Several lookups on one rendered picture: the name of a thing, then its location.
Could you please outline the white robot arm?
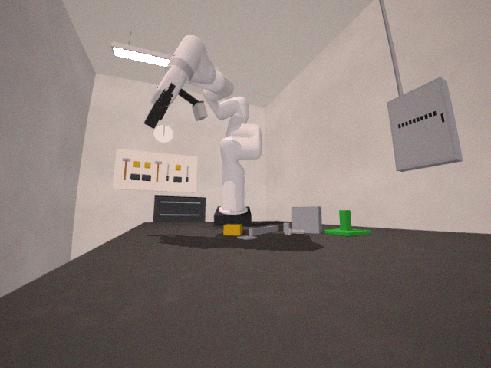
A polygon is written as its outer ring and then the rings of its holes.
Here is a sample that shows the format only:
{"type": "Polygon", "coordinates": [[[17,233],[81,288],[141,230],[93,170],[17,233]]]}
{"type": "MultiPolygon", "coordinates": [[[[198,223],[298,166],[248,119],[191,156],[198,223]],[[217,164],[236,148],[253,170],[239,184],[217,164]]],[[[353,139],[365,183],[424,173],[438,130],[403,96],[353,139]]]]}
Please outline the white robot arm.
{"type": "MultiPolygon", "coordinates": [[[[204,43],[195,35],[187,35],[181,41],[168,65],[170,64],[185,71],[189,77],[189,84],[203,89],[203,95],[218,119],[230,117],[227,138],[220,143],[222,207],[219,208],[219,212],[228,215],[246,213],[248,208],[244,206],[245,171],[239,160],[257,160],[262,155],[260,127],[256,124],[246,124],[249,118],[247,99],[234,97],[218,102],[233,93],[234,85],[230,79],[215,70],[204,43]]],[[[178,95],[192,104],[196,121],[208,117],[204,101],[198,101],[182,88],[178,95]]]]}

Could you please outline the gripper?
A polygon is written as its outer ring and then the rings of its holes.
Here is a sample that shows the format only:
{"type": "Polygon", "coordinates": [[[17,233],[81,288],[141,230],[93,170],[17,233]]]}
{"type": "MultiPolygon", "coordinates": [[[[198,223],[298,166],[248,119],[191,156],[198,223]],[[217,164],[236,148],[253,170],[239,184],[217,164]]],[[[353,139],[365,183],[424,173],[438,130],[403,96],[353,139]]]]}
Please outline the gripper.
{"type": "Polygon", "coordinates": [[[163,119],[165,112],[176,99],[175,97],[180,92],[182,86],[187,86],[189,84],[188,75],[176,65],[167,65],[165,67],[165,73],[166,75],[152,97],[151,103],[154,105],[144,122],[153,129],[156,127],[158,121],[163,119]],[[185,82],[185,84],[183,82],[185,82]],[[160,91],[162,92],[160,93],[160,91]],[[175,94],[175,97],[173,94],[175,94]]]}

